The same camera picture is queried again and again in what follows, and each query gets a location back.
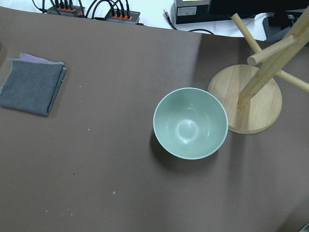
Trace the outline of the usb hub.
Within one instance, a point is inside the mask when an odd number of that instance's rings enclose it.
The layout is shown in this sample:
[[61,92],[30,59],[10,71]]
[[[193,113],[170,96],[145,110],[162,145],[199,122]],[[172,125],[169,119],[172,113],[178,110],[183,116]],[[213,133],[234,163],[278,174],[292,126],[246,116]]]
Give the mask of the usb hub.
[[50,7],[47,10],[47,14],[51,15],[61,15],[61,16],[69,16],[69,17],[82,17],[82,10],[80,6],[73,6],[73,9],[71,10],[70,8],[65,9],[65,8],[58,8],[58,11],[55,10],[54,7]]
[[140,12],[130,11],[130,17],[127,16],[127,12],[125,10],[125,15],[122,15],[121,12],[119,15],[117,13],[112,16],[112,13],[108,13],[106,15],[105,21],[108,22],[116,22],[116,23],[124,23],[124,24],[137,24],[140,20]]

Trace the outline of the left usb hub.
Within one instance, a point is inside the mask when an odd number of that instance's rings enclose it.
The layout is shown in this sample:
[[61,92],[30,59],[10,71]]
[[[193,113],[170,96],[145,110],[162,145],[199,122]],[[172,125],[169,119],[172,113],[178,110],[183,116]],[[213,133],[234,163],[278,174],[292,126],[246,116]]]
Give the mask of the left usb hub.
[[58,11],[55,10],[54,7],[50,7],[47,10],[47,14],[51,15],[61,15],[61,16],[69,16],[69,17],[82,17],[82,10],[80,6],[73,6],[73,9],[71,10],[70,8],[65,9],[65,8],[58,8]]

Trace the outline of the green bowl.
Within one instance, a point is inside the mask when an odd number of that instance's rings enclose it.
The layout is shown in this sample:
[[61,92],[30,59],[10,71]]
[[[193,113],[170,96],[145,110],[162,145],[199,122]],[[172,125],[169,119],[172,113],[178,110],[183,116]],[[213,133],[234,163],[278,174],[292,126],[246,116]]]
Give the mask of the green bowl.
[[167,152],[182,159],[198,160],[222,146],[228,132],[228,117],[215,96],[186,87],[170,92],[158,103],[153,129]]

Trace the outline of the wooden mug tree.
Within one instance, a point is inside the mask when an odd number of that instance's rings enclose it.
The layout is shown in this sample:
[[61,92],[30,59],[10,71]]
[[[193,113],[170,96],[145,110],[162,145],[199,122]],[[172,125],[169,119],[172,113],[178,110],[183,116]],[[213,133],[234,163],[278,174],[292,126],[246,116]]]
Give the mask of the wooden mug tree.
[[223,105],[229,130],[259,133],[274,124],[280,115],[282,95],[274,76],[308,91],[305,81],[283,71],[283,67],[309,41],[309,10],[305,9],[283,39],[261,49],[238,14],[232,20],[254,54],[246,65],[232,65],[219,71],[211,80],[208,92]]

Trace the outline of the grey folded cloth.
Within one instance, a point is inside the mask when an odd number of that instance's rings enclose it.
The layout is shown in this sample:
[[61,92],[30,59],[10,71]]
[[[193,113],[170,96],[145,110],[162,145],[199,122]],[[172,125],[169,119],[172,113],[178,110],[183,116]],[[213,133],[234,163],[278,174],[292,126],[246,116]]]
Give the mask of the grey folded cloth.
[[0,105],[49,116],[67,71],[65,64],[27,53],[9,61],[10,72],[0,87]]

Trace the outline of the black computer box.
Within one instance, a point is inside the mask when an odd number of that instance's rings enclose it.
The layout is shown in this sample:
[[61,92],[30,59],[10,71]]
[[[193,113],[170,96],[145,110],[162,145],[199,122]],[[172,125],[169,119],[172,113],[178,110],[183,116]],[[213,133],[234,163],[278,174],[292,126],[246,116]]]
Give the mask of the black computer box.
[[173,6],[176,24],[230,20],[226,15],[210,14],[210,0],[174,0]]

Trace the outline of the right usb hub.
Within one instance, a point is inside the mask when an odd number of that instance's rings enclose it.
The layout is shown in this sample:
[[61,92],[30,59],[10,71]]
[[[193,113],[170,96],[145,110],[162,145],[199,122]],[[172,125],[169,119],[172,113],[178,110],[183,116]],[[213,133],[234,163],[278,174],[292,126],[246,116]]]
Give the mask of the right usb hub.
[[140,20],[140,12],[130,11],[130,17],[127,16],[127,12],[125,10],[125,15],[122,15],[121,12],[119,15],[117,13],[112,16],[112,13],[108,13],[106,15],[105,21],[108,22],[116,22],[116,23],[124,23],[124,24],[137,24]]

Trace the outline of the black monitor stand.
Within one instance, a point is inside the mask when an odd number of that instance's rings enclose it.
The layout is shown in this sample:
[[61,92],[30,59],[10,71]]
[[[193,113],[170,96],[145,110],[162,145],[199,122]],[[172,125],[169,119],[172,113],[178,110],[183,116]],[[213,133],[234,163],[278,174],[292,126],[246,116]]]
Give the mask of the black monitor stand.
[[266,35],[265,42],[280,41],[297,22],[305,9],[266,13],[263,28]]

